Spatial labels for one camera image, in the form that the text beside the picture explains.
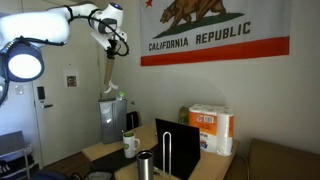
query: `laptop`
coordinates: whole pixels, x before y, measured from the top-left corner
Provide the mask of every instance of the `laptop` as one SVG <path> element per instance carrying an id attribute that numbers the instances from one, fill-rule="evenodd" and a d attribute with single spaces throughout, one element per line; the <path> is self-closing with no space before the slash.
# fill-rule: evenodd
<path id="1" fill-rule="evenodd" d="M 163 171 L 163 133 L 171 133 L 171 174 L 189 179 L 200 160 L 199 128 L 156 118 L 158 144 L 151 148 L 154 167 Z M 169 173 L 169 136 L 165 136 L 165 171 Z"/>

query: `mini fridge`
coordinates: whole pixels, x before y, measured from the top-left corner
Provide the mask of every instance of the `mini fridge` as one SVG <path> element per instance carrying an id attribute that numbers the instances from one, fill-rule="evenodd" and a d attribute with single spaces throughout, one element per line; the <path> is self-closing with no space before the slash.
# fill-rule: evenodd
<path id="1" fill-rule="evenodd" d="M 104 144 L 122 141 L 127 119 L 127 100 L 100 99 L 102 142 Z"/>

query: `door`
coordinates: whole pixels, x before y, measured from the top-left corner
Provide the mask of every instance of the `door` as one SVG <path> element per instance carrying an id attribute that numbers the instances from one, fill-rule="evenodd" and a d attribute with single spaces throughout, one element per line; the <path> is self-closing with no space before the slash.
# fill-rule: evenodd
<path id="1" fill-rule="evenodd" d="M 45 72 L 33 82 L 43 165 L 101 141 L 98 44 L 85 21 L 65 46 L 42 47 Z"/>

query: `white mug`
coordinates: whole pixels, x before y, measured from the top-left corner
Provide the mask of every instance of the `white mug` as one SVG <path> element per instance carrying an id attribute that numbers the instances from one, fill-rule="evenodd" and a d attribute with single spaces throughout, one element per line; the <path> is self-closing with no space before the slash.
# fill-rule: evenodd
<path id="1" fill-rule="evenodd" d="M 136 138 L 134 132 L 123 133 L 123 149 L 126 158 L 133 158 L 135 151 L 140 147 L 140 140 Z"/>

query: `cup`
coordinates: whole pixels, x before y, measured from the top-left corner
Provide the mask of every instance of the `cup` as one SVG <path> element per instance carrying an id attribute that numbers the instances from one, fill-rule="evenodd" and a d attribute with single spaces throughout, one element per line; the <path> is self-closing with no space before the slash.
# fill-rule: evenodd
<path id="1" fill-rule="evenodd" d="M 153 152 L 142 150 L 137 155 L 139 180 L 153 180 Z"/>
<path id="2" fill-rule="evenodd" d="M 123 133 L 123 149 L 126 158 L 133 158 L 135 151 L 140 147 L 140 140 L 133 131 Z"/>

